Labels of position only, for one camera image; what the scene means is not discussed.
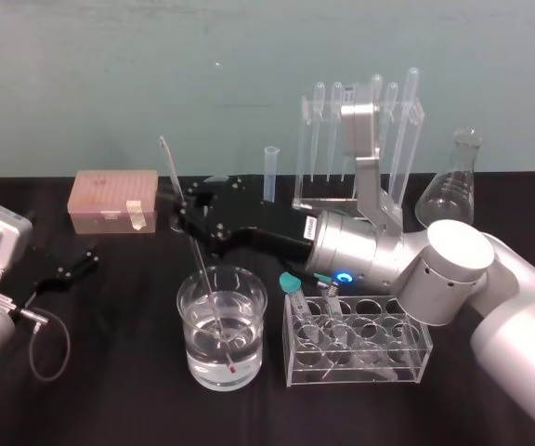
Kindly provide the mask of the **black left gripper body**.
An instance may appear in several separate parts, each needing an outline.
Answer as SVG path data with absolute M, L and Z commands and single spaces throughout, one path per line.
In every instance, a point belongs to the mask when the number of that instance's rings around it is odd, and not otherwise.
M 25 306 L 34 295 L 64 289 L 64 267 L 46 250 L 28 247 L 21 259 L 4 273 L 0 295 L 18 306 Z

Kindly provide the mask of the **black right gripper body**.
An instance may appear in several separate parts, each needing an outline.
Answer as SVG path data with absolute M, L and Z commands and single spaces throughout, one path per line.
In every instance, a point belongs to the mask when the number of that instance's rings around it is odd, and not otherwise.
M 231 178 L 215 195 L 215 242 L 220 253 L 247 247 L 297 264 L 305 264 L 314 246 L 309 232 L 317 218 L 289 204 L 263 199 L 253 183 Z

